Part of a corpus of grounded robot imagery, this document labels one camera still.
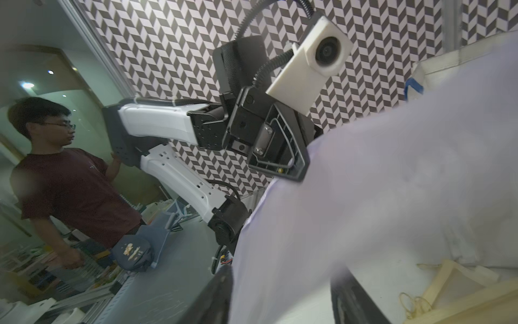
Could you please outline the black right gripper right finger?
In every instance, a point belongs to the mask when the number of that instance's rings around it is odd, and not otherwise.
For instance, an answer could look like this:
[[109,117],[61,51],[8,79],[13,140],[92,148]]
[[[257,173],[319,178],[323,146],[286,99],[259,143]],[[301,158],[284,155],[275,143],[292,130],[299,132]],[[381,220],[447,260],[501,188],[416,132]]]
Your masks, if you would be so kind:
[[330,281],[336,324],[390,324],[350,271]]

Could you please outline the small purple mesh pouch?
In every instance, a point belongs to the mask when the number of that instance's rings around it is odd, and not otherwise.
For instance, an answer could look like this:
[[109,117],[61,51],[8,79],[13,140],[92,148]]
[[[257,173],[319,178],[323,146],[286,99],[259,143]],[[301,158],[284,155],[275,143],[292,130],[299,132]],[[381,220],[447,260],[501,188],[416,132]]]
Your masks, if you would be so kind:
[[271,182],[233,259],[231,323],[274,323],[390,248],[425,255],[456,228],[491,261],[517,262],[517,38],[389,112],[309,147],[305,179]]

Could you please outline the white canvas bag blue handles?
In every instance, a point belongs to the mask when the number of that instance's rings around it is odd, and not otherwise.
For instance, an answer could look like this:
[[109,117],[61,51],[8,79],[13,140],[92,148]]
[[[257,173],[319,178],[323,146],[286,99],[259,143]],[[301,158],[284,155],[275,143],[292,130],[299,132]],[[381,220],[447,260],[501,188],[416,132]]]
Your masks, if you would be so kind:
[[419,99],[425,92],[436,89],[472,62],[487,56],[508,40],[515,39],[517,39],[517,31],[503,32],[460,49],[414,63],[411,76],[405,82],[403,92],[405,102]]

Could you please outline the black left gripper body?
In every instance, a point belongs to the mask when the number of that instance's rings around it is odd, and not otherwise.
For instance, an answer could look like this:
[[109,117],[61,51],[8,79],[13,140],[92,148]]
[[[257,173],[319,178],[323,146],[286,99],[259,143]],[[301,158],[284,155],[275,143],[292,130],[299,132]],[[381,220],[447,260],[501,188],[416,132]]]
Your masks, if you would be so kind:
[[308,171],[308,145],[322,129],[266,93],[273,67],[260,36],[232,40],[213,52],[221,83],[220,103],[188,112],[198,146],[232,151],[248,167],[269,176],[301,182]]

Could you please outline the person in maroon shirt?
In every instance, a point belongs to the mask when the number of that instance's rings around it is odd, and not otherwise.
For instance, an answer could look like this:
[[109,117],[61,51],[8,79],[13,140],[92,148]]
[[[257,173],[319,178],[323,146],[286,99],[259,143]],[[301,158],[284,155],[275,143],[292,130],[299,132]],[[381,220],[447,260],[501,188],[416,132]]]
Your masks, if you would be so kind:
[[120,159],[107,163],[71,147],[75,127],[70,116],[65,106],[40,97],[20,99],[8,109],[10,124],[31,144],[9,181],[22,218],[52,248],[64,269],[77,269],[84,265],[83,254],[65,241],[53,218],[106,249],[136,234],[145,222],[113,186]]

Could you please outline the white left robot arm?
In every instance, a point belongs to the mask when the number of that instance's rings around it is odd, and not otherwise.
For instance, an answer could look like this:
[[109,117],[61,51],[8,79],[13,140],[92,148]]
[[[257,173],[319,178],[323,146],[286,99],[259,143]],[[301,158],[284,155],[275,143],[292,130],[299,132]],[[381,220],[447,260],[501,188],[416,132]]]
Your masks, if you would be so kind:
[[172,188],[212,229],[219,246],[213,269],[231,260],[250,210],[236,187],[223,193],[224,181],[206,180],[188,167],[171,141],[231,151],[252,170],[302,181],[310,164],[307,145],[322,131],[268,93],[272,71],[294,59],[295,49],[268,59],[256,36],[233,40],[213,54],[223,79],[218,103],[133,98],[103,111],[110,144],[123,163]]

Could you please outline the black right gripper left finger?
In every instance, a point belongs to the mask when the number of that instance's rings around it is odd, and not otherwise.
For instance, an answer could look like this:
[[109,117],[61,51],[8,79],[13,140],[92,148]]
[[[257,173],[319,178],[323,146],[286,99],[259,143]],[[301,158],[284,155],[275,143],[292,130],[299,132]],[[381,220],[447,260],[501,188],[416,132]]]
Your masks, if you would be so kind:
[[178,324],[227,324],[232,288],[232,267],[224,265],[188,307]]

